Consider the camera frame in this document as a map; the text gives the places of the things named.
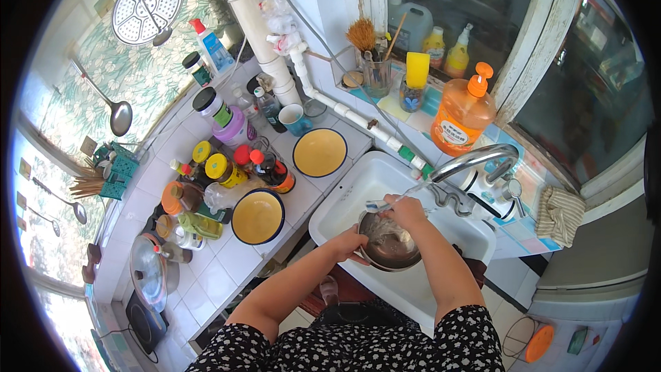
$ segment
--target bowl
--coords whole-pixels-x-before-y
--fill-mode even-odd
[[[326,177],[346,160],[346,140],[335,129],[313,129],[293,146],[293,165],[308,177]]]
[[[277,195],[267,188],[257,188],[244,195],[232,214],[232,231],[245,244],[264,244],[282,230],[285,206]]]
[[[409,232],[393,219],[363,212],[358,221],[358,232],[369,238],[365,248],[360,246],[360,254],[377,269],[403,271],[422,259]]]

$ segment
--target yellow bowl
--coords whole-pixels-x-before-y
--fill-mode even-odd
[[[293,146],[293,165],[308,177],[326,177],[342,166],[346,150],[346,140],[335,129],[313,129]]]
[[[267,188],[253,189],[237,202],[232,214],[234,235],[245,244],[264,244],[277,237],[285,222],[285,206]]]

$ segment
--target black lid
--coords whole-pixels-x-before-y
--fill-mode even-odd
[[[200,60],[200,54],[197,51],[194,51],[193,53],[189,54],[184,58],[184,61],[181,62],[182,65],[186,69],[192,67],[195,63],[197,63]]]
[[[210,86],[203,87],[201,91],[195,95],[193,100],[193,109],[197,112],[202,112],[209,108],[209,105],[216,98],[216,90]]]

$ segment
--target blue rim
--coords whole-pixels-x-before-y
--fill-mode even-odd
[[[340,163],[340,165],[337,166],[337,168],[335,168],[333,171],[327,173],[326,175],[324,175],[324,176],[311,176],[310,174],[306,174],[305,172],[303,172],[298,167],[298,164],[296,164],[296,155],[294,155],[294,153],[296,153],[296,147],[298,146],[298,143],[301,142],[301,140],[303,139],[304,136],[309,135],[309,134],[311,134],[311,133],[313,133],[313,132],[315,132],[319,129],[328,129],[328,130],[334,132],[335,134],[339,135],[342,138],[342,141],[344,142],[344,158],[342,159],[342,162]],[[332,173],[334,173],[338,169],[342,168],[342,166],[344,165],[344,161],[346,161],[346,157],[348,156],[348,153],[349,153],[349,146],[346,144],[346,139],[338,131],[335,131],[335,129],[333,129],[333,128],[314,128],[313,130],[306,132],[301,138],[298,138],[298,141],[296,141],[296,144],[293,145],[292,162],[293,162],[293,166],[296,167],[296,170],[298,172],[300,172],[302,175],[304,175],[306,177],[310,177],[310,178],[324,178],[324,177],[330,176]]]
[[[260,245],[260,244],[268,243],[269,241],[271,241],[271,240],[273,240],[274,238],[276,238],[278,234],[280,234],[280,232],[282,231],[282,227],[285,225],[285,205],[282,203],[282,200],[280,199],[280,196],[279,196],[275,191],[273,191],[272,189],[268,189],[268,188],[255,188],[255,189],[249,191],[246,195],[244,195],[244,196],[243,196],[243,197],[237,202],[237,205],[234,207],[234,209],[237,208],[237,206],[243,201],[243,199],[244,199],[245,197],[248,197],[250,194],[253,194],[253,193],[259,193],[259,192],[269,193],[269,194],[273,195],[273,197],[276,198],[277,202],[280,204],[280,209],[282,210],[282,218],[280,219],[280,225],[277,226],[277,230],[276,230],[276,232],[275,232],[272,236],[270,236],[269,238],[267,238],[266,240],[264,240],[264,241],[261,242],[261,243],[248,243],[247,241],[244,241],[241,237],[239,237],[239,236],[237,235],[237,232],[234,230],[234,214],[232,214],[231,227],[232,227],[232,232],[234,233],[234,236],[235,236],[236,238],[238,238],[239,241],[242,242],[243,244],[248,244],[248,245],[250,245],[250,246],[258,246],[258,245]]]

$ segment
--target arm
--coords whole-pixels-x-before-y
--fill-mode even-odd
[[[404,197],[395,202],[395,196],[386,194],[384,200],[392,210],[384,215],[408,230],[424,262],[429,284],[436,300],[436,324],[450,311],[467,304],[481,304],[484,299],[475,278],[452,245],[424,215],[420,200]]]
[[[361,244],[366,246],[368,243],[367,236],[359,235],[357,229],[358,225],[354,225],[290,267],[269,277],[239,303],[225,324],[250,325],[266,335],[273,344],[280,323],[315,289],[335,263],[350,258],[369,265],[354,254]]]

